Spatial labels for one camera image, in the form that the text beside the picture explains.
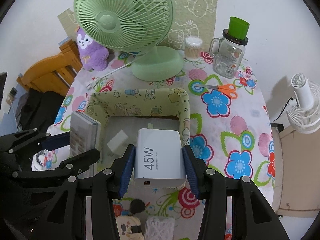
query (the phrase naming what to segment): scissors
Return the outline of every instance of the scissors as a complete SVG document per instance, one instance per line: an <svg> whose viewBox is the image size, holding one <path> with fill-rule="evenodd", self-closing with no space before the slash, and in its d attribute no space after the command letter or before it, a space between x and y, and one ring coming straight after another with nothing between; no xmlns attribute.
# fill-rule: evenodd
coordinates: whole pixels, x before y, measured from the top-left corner
<svg viewBox="0 0 320 240"><path fill-rule="evenodd" d="M195 86L200 88L209 88L209 89L217 90L229 96L232 99L238 98L238 94L236 93L236 86L234 84L227 84L222 86L209 86L209 85L196 84Z"/></svg>

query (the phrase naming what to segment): floral tablecloth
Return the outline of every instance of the floral tablecloth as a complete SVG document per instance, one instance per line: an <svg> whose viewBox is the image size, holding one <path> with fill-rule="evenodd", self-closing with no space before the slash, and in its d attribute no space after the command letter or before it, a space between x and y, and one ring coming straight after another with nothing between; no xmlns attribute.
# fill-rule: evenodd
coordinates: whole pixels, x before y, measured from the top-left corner
<svg viewBox="0 0 320 240"><path fill-rule="evenodd" d="M72 84L61 106L54 125L48 132L52 135L70 130L73 111L84 111L93 92L116 89L185 88L190 97L190 146L198 158L224 176L239 179L247 175L272 203L275 179L274 146L270 121L259 82L247 61L243 61L237 75L226 79L212 69L213 59L207 52L201 59L190 62L184 59L183 70L176 76L160 82L144 82L132 75L130 67L103 77L111 70L130 62L133 56L115 53L110 56L108 68L102 72L82 69ZM88 91L89 82L95 85ZM196 84L222 85L233 83L237 99L231 99L218 91L198 88ZM32 169L50 170L69 157L69 147L44 152L34 157ZM128 214L130 201L140 198L146 210L137 216L141 224L148 215L174 217L174 239L197 239L202 221L204 201L198 201L188 184L181 190L136 188L129 186L121 200L114 201L116 216ZM226 239L231 239L232 204L228 198Z"/></svg>

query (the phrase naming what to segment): wooden headboard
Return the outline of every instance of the wooden headboard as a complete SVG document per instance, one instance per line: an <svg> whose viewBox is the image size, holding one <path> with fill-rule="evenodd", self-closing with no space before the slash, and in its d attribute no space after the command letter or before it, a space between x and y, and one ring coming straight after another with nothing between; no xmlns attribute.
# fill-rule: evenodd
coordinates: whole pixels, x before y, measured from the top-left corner
<svg viewBox="0 0 320 240"><path fill-rule="evenodd" d="M45 58L31 66L17 82L41 92L54 91L66 96L77 73L82 68L77 45L69 40L60 46L61 53Z"/></svg>

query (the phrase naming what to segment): white fan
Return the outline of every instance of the white fan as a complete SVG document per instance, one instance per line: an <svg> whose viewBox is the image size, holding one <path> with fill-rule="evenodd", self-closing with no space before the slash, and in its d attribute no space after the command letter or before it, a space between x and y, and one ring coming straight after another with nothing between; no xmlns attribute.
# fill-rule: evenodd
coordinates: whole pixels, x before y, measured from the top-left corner
<svg viewBox="0 0 320 240"><path fill-rule="evenodd" d="M298 106L287 111L289 123L301 133L313 133L320 128L320 85L298 73L291 79Z"/></svg>

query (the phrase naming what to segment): fan center cap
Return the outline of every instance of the fan center cap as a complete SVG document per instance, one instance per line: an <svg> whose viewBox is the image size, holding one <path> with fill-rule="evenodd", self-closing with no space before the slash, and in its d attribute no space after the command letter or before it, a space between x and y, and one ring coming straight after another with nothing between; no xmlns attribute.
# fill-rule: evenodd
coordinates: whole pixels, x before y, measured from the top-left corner
<svg viewBox="0 0 320 240"><path fill-rule="evenodd" d="M111 12L101 12L97 16L97 21L99 22L100 27L103 31L112 33L117 31L118 18Z"/></svg>

